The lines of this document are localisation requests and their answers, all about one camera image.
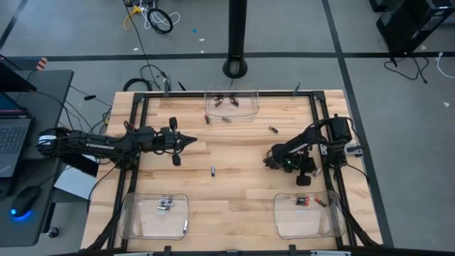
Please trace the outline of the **black desk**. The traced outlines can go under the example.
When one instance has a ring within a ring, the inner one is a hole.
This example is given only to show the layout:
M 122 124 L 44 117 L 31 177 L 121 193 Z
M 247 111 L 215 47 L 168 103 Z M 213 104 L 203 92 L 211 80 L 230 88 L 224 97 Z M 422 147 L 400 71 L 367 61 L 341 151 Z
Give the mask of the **black desk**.
M 53 197 L 53 184 L 61 171 L 62 161 L 41 156 L 36 145 L 38 134 L 58 125 L 68 90 L 74 75 L 71 70 L 18 72 L 34 85 L 35 92 L 10 92 L 20 106 L 31 114 L 30 131 L 11 178 L 0 178 L 0 247 L 34 246 L 45 229 L 45 222 Z M 40 193 L 29 212 L 15 218 L 11 205 L 17 195 L 28 186 L 39 186 Z

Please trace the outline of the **black box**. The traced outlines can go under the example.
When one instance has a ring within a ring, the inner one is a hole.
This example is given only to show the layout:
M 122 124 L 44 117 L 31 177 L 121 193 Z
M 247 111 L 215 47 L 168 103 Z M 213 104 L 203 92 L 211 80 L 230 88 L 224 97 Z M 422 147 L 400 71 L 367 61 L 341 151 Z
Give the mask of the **black box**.
M 97 175 L 99 164 L 95 160 L 91 160 L 81 154 L 64 154 L 60 156 L 60 160 L 83 173 L 91 176 Z

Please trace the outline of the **black computer tower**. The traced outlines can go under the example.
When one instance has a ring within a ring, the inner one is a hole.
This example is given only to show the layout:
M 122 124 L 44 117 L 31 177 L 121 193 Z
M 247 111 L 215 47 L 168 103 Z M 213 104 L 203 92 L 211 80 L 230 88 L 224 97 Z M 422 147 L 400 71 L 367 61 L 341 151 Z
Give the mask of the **black computer tower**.
M 376 26 L 390 53 L 411 53 L 454 12 L 455 0 L 389 0 Z

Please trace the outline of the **light grey panel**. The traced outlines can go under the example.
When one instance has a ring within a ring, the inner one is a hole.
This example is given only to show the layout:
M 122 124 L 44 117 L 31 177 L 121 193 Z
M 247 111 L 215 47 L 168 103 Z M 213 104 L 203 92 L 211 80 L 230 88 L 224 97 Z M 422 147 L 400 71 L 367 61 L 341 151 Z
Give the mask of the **light grey panel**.
M 88 200 L 90 192 L 96 182 L 99 161 L 93 156 L 84 155 L 86 159 L 95 163 L 95 173 L 88 174 L 73 166 L 65 165 L 61 175 L 54 183 L 54 188 L 67 192 L 79 198 Z

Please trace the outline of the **black crossbar with light strips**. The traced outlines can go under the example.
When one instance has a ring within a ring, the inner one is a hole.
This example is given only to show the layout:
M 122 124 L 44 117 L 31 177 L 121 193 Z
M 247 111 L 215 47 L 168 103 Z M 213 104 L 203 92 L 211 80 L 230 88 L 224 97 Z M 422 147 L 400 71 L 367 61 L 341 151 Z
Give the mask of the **black crossbar with light strips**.
M 386 247 L 342 247 L 341 250 L 296 250 L 297 256 L 455 256 L 455 252 L 411 250 Z M 79 251 L 49 256 L 163 256 L 163 252 L 126 252 L 121 249 Z M 177 252 L 171 256 L 289 256 L 288 250 Z

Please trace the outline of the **black aluminium table frame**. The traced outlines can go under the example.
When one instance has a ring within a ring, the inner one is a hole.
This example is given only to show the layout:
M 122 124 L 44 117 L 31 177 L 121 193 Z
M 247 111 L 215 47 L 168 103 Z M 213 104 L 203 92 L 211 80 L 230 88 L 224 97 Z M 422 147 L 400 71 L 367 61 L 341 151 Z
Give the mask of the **black aluminium table frame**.
M 175 92 L 162 97 L 153 92 L 148 105 L 135 92 L 118 92 L 114 97 L 108 133 L 124 132 L 124 121 L 145 122 L 155 128 L 166 126 L 170 117 L 178 120 L 184 133 L 196 137 L 174 166 L 169 155 L 141 157 L 136 190 L 139 193 L 182 193 L 189 199 L 188 233 L 181 240 L 114 239 L 115 246 L 149 252 L 163 252 L 171 246 L 177 252 L 227 250 L 277 251 L 330 250 L 335 238 L 284 240 L 275 230 L 273 200 L 278 193 L 296 193 L 294 174 L 265 167 L 269 148 L 302 132 L 317 117 L 346 116 L 348 108 L 340 90 L 302 92 L 265 91 L 259 95 L 259 112 L 252 122 L 206 124 L 202 92 Z M 278 129 L 275 134 L 269 127 Z M 215 177 L 211 176 L 215 166 Z

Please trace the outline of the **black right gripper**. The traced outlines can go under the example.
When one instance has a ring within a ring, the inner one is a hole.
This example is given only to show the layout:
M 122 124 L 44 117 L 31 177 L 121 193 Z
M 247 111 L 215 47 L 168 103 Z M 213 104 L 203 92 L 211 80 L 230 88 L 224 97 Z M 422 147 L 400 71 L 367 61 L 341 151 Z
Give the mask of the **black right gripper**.
M 296 185 L 298 186 L 310 186 L 311 177 L 309 174 L 316 170 L 314 158 L 310 156 L 308 149 L 281 156 L 269 156 L 263 162 L 268 163 L 265 166 L 270 169 L 284 169 L 284 172 L 289 174 L 293 171 L 299 171 L 299 175 L 296 177 Z

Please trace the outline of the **grey laptop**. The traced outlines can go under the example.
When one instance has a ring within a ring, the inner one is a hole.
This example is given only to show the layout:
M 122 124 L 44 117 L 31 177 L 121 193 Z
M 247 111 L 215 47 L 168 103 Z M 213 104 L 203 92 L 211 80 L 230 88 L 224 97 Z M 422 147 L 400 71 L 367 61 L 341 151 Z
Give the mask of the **grey laptop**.
M 32 116 L 0 92 L 0 178 L 11 178 L 21 155 Z

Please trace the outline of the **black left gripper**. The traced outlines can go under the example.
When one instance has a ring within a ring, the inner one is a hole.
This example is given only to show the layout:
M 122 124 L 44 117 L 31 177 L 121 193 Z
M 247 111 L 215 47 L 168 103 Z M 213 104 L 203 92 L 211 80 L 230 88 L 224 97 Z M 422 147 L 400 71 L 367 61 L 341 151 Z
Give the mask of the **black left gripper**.
M 157 155 L 170 154 L 174 166 L 181 165 L 179 154 L 183 151 L 184 146 L 188 146 L 197 141 L 196 137 L 181 135 L 176 131 L 177 119 L 169 119 L 169 127 L 162 127 L 156 131 L 153 127 L 141 127 L 136 131 L 136 139 L 142 152 L 153 152 Z

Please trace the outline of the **black laptop screen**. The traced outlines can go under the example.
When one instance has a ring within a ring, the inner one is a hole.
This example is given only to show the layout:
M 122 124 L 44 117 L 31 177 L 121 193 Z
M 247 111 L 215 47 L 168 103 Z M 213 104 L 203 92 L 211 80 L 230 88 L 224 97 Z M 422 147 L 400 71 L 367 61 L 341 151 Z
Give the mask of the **black laptop screen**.
M 35 92 L 37 88 L 27 79 L 16 73 L 22 69 L 0 54 L 0 91 L 2 92 Z

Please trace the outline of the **black computer mouse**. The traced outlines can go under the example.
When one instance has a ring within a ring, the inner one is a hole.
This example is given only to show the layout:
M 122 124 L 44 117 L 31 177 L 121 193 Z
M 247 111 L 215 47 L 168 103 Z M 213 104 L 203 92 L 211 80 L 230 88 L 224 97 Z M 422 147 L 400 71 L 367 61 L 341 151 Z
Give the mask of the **black computer mouse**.
M 39 186 L 28 186 L 24 188 L 13 200 L 10 214 L 14 218 L 22 218 L 30 212 L 33 204 L 41 193 Z

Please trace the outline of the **clear plastic bin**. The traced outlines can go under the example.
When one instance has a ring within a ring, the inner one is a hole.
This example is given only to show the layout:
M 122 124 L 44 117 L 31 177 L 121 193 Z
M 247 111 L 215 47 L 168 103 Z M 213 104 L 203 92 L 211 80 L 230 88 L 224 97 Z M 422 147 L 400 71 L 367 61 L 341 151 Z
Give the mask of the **clear plastic bin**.
M 158 210 L 159 199 L 167 197 L 174 203 L 170 210 Z M 157 215 L 156 211 L 167 211 Z M 189 201 L 182 193 L 128 193 L 124 197 L 118 233 L 124 240 L 181 240 L 185 220 L 189 223 Z
M 230 101 L 230 94 L 237 95 L 239 107 Z M 215 107 L 214 96 L 222 95 L 223 102 Z M 259 112 L 259 90 L 252 85 L 208 85 L 204 92 L 205 114 L 211 123 L 252 122 Z
M 297 198 L 309 197 L 309 206 L 296 205 Z M 320 198 L 325 208 L 314 201 Z M 278 193 L 274 197 L 274 224 L 284 240 L 306 238 L 340 238 L 346 232 L 338 195 L 333 191 L 312 193 Z

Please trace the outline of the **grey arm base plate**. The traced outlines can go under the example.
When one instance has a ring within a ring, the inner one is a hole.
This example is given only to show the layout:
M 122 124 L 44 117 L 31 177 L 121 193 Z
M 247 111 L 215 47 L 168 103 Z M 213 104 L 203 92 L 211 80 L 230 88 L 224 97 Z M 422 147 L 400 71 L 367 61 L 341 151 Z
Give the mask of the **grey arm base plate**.
M 361 144 L 346 144 L 344 148 L 345 155 L 354 155 L 361 157 L 363 155 L 363 147 Z

